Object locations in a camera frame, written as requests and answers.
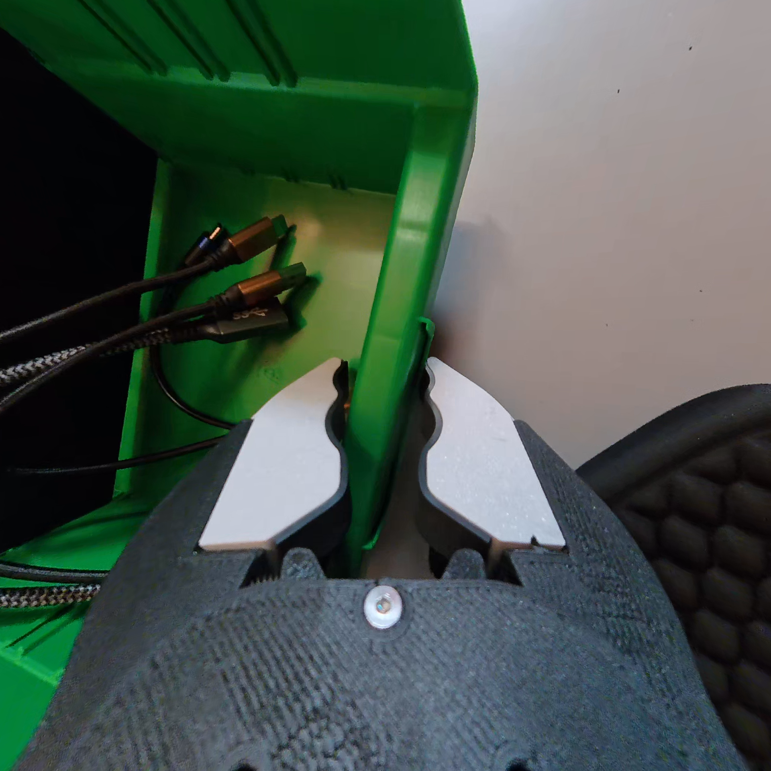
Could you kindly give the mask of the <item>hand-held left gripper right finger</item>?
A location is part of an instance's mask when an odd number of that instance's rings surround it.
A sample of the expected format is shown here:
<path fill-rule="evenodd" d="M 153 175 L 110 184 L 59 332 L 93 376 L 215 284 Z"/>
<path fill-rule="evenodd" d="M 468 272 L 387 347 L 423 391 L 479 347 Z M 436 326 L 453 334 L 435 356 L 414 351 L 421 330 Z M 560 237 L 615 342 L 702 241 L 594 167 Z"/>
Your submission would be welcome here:
<path fill-rule="evenodd" d="M 432 553 L 567 553 L 516 422 L 493 396 L 429 357 L 419 415 L 419 533 Z"/>

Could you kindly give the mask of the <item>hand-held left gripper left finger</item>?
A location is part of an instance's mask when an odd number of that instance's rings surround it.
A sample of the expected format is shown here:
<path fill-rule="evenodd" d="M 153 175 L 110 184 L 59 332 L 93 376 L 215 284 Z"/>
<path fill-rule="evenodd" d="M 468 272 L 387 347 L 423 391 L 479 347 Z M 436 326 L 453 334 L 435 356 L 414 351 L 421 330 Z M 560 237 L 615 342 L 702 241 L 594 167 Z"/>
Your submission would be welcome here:
<path fill-rule="evenodd" d="M 343 448 L 347 361 L 331 358 L 286 385 L 251 418 L 198 548 L 207 553 L 295 547 L 329 556 L 351 525 Z"/>

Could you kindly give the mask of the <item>green plastic bin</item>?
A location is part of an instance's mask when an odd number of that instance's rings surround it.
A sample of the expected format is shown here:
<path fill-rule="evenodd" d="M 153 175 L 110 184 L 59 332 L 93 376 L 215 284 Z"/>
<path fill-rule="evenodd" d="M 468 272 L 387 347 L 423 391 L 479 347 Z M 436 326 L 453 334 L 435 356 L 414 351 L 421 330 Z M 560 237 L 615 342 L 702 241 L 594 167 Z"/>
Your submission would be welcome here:
<path fill-rule="evenodd" d="M 2 28 L 158 155 L 145 275 L 217 223 L 283 214 L 313 281 L 293 334 L 158 353 L 177 394 L 235 422 L 326 359 L 349 363 L 359 567 L 473 152 L 461 2 L 2 2 Z"/>

